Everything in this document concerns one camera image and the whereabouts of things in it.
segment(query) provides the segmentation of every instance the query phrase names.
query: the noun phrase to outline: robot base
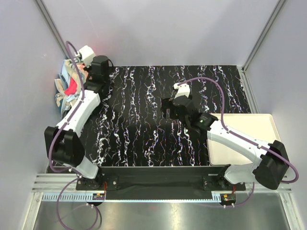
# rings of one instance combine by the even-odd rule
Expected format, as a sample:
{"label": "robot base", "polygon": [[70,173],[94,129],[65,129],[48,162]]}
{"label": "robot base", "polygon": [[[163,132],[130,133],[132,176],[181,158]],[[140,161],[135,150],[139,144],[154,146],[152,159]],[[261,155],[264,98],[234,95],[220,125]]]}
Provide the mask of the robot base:
{"label": "robot base", "polygon": [[104,190],[114,191],[118,188],[117,176],[102,176],[100,183],[95,180],[81,178],[77,181],[76,190]]}
{"label": "robot base", "polygon": [[230,184],[219,176],[203,176],[202,181],[204,191],[233,191],[234,186],[236,186],[236,191],[246,190],[244,183]]}

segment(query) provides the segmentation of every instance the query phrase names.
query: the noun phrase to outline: cloth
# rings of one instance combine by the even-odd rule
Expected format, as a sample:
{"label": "cloth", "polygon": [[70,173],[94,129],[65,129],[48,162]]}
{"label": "cloth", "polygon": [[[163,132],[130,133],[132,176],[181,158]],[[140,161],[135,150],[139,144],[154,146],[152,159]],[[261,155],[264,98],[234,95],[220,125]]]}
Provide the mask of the cloth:
{"label": "cloth", "polygon": [[[83,83],[86,82],[88,72],[84,70],[84,63],[80,59],[75,58],[77,67],[81,73]],[[70,59],[64,60],[62,71],[59,78],[54,80],[57,93],[55,96],[59,113],[63,117],[65,111],[70,110],[76,103],[80,92],[81,83],[79,75]]]}
{"label": "cloth", "polygon": [[64,93],[66,95],[71,95],[71,94],[75,94],[77,91],[77,83],[75,82],[75,80],[72,78],[71,79],[71,83],[69,84],[69,87],[67,90],[64,91]]}

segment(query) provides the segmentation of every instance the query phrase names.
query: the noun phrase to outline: black table surface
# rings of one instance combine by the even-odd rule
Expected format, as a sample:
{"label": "black table surface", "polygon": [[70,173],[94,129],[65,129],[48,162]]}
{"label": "black table surface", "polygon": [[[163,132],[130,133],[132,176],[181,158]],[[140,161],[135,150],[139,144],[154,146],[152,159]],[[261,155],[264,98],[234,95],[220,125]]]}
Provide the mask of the black table surface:
{"label": "black table surface", "polygon": [[[194,77],[220,84],[225,113],[250,113],[236,66],[115,67],[109,95],[84,125],[86,156],[99,166],[203,166],[207,144],[189,135],[177,120],[161,118],[161,98],[174,96],[173,85]],[[211,82],[190,83],[194,104],[221,112],[221,95]]]}

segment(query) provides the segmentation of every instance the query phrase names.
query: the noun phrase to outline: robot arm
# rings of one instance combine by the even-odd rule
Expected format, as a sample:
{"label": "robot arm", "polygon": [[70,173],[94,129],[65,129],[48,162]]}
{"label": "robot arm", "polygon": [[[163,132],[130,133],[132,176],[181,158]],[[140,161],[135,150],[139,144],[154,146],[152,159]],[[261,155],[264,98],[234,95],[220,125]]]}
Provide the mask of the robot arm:
{"label": "robot arm", "polygon": [[93,110],[100,104],[101,100],[106,98],[109,91],[111,84],[109,78],[109,59],[106,56],[96,56],[88,46],[81,48],[75,56],[84,62],[89,73],[88,79],[84,84],[84,99],[70,122],[67,123],[68,117],[71,116],[81,101],[82,92],[68,114],[55,127],[47,127],[45,130],[47,154],[55,134],[63,127],[64,123],[67,123],[54,145],[52,160],[72,167],[80,172],[84,178],[101,184],[101,178],[98,176],[100,175],[98,173],[99,168],[85,156],[85,149],[79,137],[85,122]]}
{"label": "robot arm", "polygon": [[[169,109],[171,119],[179,119],[190,132],[197,135],[202,141],[207,139],[217,141],[252,161],[252,163],[245,165],[225,166],[223,175],[219,175],[223,180],[230,184],[258,181],[269,189],[278,188],[289,166],[261,149],[260,146],[271,149],[288,160],[284,145],[281,142],[274,141],[270,144],[228,126],[228,131],[226,131],[217,117],[209,113],[199,113],[192,102],[190,89],[187,84],[180,86],[175,84],[174,89],[178,90],[174,98],[162,99],[161,111],[164,118],[166,118],[166,113]],[[242,138],[232,135],[229,133],[230,130],[243,136],[245,139],[258,143],[258,146],[254,146]]]}

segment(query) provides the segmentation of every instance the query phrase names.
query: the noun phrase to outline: gray wall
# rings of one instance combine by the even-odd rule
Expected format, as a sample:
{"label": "gray wall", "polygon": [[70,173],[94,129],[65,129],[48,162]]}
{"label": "gray wall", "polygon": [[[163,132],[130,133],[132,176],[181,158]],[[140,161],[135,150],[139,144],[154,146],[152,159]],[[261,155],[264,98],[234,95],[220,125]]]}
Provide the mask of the gray wall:
{"label": "gray wall", "polygon": [[240,65],[278,0],[44,0],[64,40],[115,65]]}
{"label": "gray wall", "polygon": [[287,1],[247,70],[261,113],[271,113],[290,161],[300,172],[293,184],[307,226],[307,1]]}
{"label": "gray wall", "polygon": [[38,172],[44,129],[59,120],[53,79],[63,60],[32,0],[0,4],[0,229],[20,229]]}

